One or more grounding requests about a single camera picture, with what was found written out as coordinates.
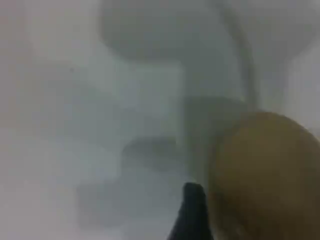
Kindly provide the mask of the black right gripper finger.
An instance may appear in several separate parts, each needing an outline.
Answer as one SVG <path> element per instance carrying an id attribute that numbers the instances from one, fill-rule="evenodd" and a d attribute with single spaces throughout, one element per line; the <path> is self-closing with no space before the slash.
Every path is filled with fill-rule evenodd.
<path id="1" fill-rule="evenodd" d="M 212 240 L 204 188 L 187 182 L 182 190 L 182 203 L 168 240 Z"/>

